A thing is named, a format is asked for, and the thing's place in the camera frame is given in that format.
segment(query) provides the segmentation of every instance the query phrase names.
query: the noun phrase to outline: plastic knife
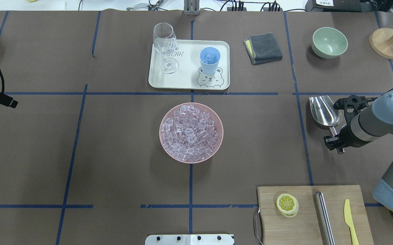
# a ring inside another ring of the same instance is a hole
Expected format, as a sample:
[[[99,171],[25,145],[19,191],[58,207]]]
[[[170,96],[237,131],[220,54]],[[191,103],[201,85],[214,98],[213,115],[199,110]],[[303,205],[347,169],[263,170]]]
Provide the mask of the plastic knife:
[[[349,230],[351,231],[352,245],[359,245],[359,241],[357,240],[356,230],[354,229],[354,223],[352,222],[349,199],[345,200],[345,206],[343,207],[343,215],[345,216],[345,223],[349,226]]]

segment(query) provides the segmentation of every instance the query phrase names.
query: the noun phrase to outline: gray towel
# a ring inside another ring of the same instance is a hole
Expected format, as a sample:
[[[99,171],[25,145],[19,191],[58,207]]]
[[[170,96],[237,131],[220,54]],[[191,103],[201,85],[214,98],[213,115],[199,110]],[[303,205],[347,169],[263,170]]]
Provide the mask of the gray towel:
[[[249,37],[251,47],[254,51],[255,57],[251,54],[251,51],[247,48],[246,41],[243,41],[245,49],[250,56],[250,59],[254,65],[260,65],[268,62],[279,61],[283,58],[280,47],[277,43],[277,39],[273,33],[260,34]]]

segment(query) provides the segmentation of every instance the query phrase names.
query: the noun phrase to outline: clear glass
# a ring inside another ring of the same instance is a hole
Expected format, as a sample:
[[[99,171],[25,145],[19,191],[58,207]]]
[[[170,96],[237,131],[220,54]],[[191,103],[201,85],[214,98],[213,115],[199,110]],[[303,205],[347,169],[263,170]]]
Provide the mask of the clear glass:
[[[166,56],[160,64],[160,69],[167,74],[174,73],[178,69],[178,62],[169,57],[177,47],[173,27],[169,23],[158,23],[154,26],[153,43],[156,50]]]

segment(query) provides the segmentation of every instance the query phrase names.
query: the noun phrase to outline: bear illustration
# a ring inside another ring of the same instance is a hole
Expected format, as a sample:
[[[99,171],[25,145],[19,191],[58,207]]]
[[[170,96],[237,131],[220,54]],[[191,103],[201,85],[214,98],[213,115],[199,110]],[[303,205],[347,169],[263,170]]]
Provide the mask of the bear illustration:
[[[207,75],[203,72],[201,67],[198,69],[200,75],[196,79],[196,82],[200,87],[205,88],[215,88],[221,87],[224,84],[224,79],[222,77],[222,69],[216,68],[216,71],[212,75]]]

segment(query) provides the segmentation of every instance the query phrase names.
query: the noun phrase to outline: pink bowl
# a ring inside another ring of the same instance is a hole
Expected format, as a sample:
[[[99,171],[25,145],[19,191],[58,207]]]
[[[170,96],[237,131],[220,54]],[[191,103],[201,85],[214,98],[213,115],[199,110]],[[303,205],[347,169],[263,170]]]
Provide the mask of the pink bowl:
[[[210,156],[207,157],[207,158],[204,159],[204,160],[197,161],[197,162],[192,162],[192,163],[191,163],[191,162],[185,162],[185,161],[178,160],[178,159],[174,158],[174,157],[165,149],[165,147],[163,146],[164,138],[162,137],[162,124],[164,123],[164,121],[165,121],[167,118],[169,118],[169,117],[172,118],[172,117],[173,117],[174,111],[179,111],[181,105],[193,105],[194,107],[198,107],[198,108],[201,110],[201,112],[210,113],[210,119],[212,119],[213,121],[215,121],[215,130],[218,132],[218,138],[216,139],[217,144],[216,144],[215,148],[213,149],[212,154],[210,154]],[[159,128],[159,139],[160,139],[160,144],[162,145],[162,147],[163,147],[163,149],[165,150],[165,152],[166,152],[170,157],[172,157],[173,159],[175,159],[175,160],[177,160],[177,161],[179,161],[179,162],[182,162],[182,163],[190,163],[190,164],[193,164],[193,163],[201,163],[201,162],[203,162],[203,161],[205,161],[205,160],[211,158],[213,155],[215,155],[215,153],[218,151],[219,147],[221,146],[222,139],[223,139],[223,125],[222,125],[221,119],[219,118],[218,114],[216,114],[216,112],[215,112],[214,110],[212,110],[210,107],[208,107],[207,105],[200,104],[200,103],[194,103],[194,102],[183,103],[183,104],[179,104],[179,105],[177,105],[176,107],[170,109],[170,111],[168,111],[168,113],[163,117],[162,122],[160,123],[160,128]]]

